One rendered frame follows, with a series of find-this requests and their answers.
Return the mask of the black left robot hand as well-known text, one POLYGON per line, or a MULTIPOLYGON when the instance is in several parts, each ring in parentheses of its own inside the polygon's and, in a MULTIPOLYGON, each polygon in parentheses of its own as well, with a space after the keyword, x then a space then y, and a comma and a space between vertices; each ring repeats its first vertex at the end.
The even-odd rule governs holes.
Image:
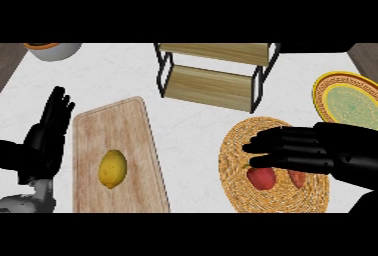
POLYGON ((0 140, 0 168, 18 172, 18 184, 52 179, 61 169, 65 134, 76 103, 57 86, 49 96, 40 122, 30 128, 23 144, 0 140))

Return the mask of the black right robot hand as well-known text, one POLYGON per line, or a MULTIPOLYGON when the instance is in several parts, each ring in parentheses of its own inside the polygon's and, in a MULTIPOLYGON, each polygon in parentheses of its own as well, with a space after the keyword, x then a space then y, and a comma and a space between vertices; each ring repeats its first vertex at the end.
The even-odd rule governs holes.
POLYGON ((277 127, 260 131, 243 145, 256 168, 277 167, 333 175, 371 189, 358 200, 353 214, 378 213, 378 131, 359 126, 318 122, 312 128, 277 127))

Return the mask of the red bell pepper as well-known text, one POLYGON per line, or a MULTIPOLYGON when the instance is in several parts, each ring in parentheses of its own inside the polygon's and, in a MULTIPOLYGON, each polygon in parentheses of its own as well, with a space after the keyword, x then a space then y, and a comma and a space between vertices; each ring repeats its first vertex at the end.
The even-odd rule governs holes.
MULTIPOLYGON (((290 177, 291 183, 296 186, 297 189, 302 189, 305 187, 306 179, 308 179, 308 173, 294 171, 294 170, 286 170, 287 175, 290 177)), ((277 184, 277 168, 266 167, 266 168, 247 168, 247 179, 254 186, 254 188, 260 191, 271 190, 277 184)))

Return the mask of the round woven wicker placemat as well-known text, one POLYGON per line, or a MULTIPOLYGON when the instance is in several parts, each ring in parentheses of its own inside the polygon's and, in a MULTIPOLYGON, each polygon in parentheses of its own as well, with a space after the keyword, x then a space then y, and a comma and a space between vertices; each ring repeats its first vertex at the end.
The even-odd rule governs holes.
POLYGON ((290 171, 275 168, 277 182, 269 190, 259 190, 249 180, 250 159, 257 154, 243 151, 243 145, 269 128, 288 126, 271 117, 252 117, 231 129, 219 153, 219 175, 223 190, 238 212, 252 213, 324 213, 330 201, 330 181, 322 174, 306 175, 299 188, 290 171))

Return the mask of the wooden cutting board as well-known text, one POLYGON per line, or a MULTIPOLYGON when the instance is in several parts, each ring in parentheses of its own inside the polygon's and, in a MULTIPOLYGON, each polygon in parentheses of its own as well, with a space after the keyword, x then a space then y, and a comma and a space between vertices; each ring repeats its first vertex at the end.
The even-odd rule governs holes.
POLYGON ((141 96, 82 113, 73 132, 74 211, 169 212, 170 204, 154 137, 141 96), (101 160, 119 150, 128 160, 125 181, 108 189, 98 178, 101 160))

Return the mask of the yellow and green plate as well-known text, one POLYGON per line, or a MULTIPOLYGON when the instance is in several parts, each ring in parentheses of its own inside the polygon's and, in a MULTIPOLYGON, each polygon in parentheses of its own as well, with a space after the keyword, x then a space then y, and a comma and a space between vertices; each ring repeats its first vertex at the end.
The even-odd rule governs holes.
POLYGON ((325 122, 378 130, 378 84, 348 72, 325 73, 314 84, 314 105, 325 122))

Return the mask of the yellow lemon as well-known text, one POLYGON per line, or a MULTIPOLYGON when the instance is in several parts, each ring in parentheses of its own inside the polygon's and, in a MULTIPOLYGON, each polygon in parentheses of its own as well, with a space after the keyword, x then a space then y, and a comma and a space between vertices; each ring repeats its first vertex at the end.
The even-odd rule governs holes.
POLYGON ((128 175, 128 160, 119 150, 110 150, 102 158, 98 178, 101 184, 114 189, 125 181, 128 175))

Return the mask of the white bowl with orange rim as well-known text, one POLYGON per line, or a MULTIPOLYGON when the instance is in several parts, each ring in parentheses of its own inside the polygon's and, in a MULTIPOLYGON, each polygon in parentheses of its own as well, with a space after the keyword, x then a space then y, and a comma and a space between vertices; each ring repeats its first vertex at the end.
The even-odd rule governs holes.
POLYGON ((24 46, 40 60, 54 62, 70 58, 82 43, 26 43, 24 46))

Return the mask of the dark appliance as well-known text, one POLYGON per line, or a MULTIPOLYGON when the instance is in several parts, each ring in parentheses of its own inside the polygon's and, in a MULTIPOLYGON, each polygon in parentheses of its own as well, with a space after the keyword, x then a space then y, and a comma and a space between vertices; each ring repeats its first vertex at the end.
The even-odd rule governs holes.
POLYGON ((284 43, 283 53, 343 53, 348 52, 353 43, 284 43))

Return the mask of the wooden tiered shelf black frame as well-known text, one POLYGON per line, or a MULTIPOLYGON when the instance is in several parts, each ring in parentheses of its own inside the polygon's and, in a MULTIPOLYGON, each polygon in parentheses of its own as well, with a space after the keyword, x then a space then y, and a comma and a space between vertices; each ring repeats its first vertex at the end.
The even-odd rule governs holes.
POLYGON ((263 84, 281 53, 277 43, 156 43, 160 95, 206 105, 254 113, 263 98, 263 84), (254 65, 252 76, 175 63, 173 54, 254 65))

